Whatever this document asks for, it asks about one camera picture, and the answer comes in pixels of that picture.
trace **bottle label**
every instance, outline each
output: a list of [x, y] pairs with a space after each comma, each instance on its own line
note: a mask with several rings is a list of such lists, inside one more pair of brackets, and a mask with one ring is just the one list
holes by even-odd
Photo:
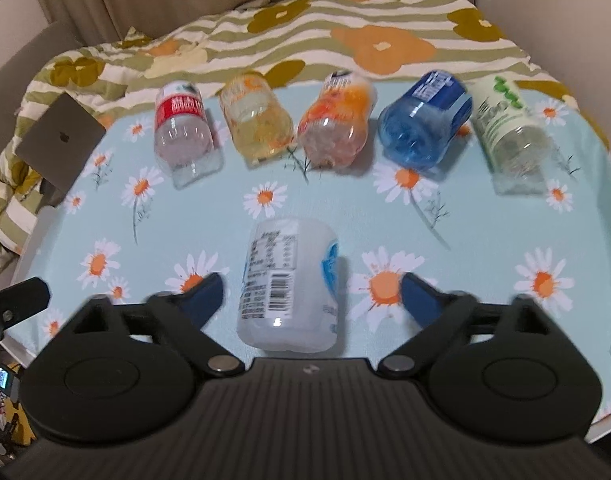
[[473, 108], [472, 98], [461, 82], [451, 73], [442, 70], [426, 73], [403, 97], [415, 97], [447, 113], [451, 138], [468, 120]]
[[230, 80], [221, 90], [219, 104], [228, 126], [252, 119], [252, 113], [263, 110], [272, 101], [268, 82], [256, 74], [244, 74]]
[[302, 134], [311, 124], [325, 120], [338, 123], [365, 122], [377, 101], [377, 92], [370, 81], [354, 72], [332, 72], [325, 81], [319, 97], [308, 108], [299, 123]]
[[154, 116], [154, 129], [159, 129], [171, 117], [177, 115], [196, 115], [204, 121], [206, 111], [203, 107], [201, 94], [192, 83], [175, 81], [167, 84], [156, 96], [154, 102], [156, 114]]
[[241, 294], [241, 319], [290, 319], [294, 307], [298, 222], [258, 230], [250, 246]]
[[540, 128], [521, 99], [519, 87], [505, 77], [479, 79], [470, 93], [474, 99], [472, 121], [490, 158], [494, 147], [510, 132], [528, 125]]

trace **nutrition label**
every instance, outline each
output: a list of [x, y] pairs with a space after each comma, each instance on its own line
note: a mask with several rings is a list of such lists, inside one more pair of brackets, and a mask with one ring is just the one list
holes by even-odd
[[287, 222], [279, 230], [257, 232], [244, 277], [242, 319], [292, 317], [297, 230], [297, 222]]

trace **blue bottle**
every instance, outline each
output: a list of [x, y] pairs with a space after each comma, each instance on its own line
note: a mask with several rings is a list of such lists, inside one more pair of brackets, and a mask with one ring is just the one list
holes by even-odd
[[471, 113], [472, 97], [455, 76], [428, 72], [381, 112], [378, 135], [383, 152], [409, 170], [431, 170]]

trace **red label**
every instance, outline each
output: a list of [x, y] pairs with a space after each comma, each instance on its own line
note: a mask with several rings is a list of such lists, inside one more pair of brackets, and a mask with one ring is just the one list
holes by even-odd
[[171, 117], [176, 115], [196, 115], [206, 120], [206, 111], [203, 108], [203, 103], [196, 97], [187, 94], [175, 94], [166, 98], [156, 108], [156, 116], [154, 118], [154, 129], [165, 123]]

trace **water bottle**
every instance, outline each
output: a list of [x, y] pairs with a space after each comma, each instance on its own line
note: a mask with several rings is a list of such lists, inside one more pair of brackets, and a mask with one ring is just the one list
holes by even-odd
[[496, 171], [521, 176], [535, 171], [549, 156], [548, 134], [531, 116], [519, 87], [499, 75], [470, 86], [473, 124]]
[[262, 76], [234, 77], [221, 90], [219, 104], [234, 147], [250, 166], [279, 155], [292, 142], [292, 118]]
[[322, 352], [337, 340], [337, 254], [325, 223], [267, 220], [253, 231], [237, 334], [268, 351]]
[[377, 101], [370, 81], [333, 72], [299, 123], [298, 142], [314, 167], [346, 168], [367, 141], [367, 120]]
[[156, 96], [154, 153], [181, 189], [218, 169], [201, 94], [185, 81], [167, 84]]
[[472, 106], [472, 98], [455, 76], [441, 70], [428, 72], [381, 112], [378, 135], [383, 154], [409, 170], [431, 170], [469, 119]]

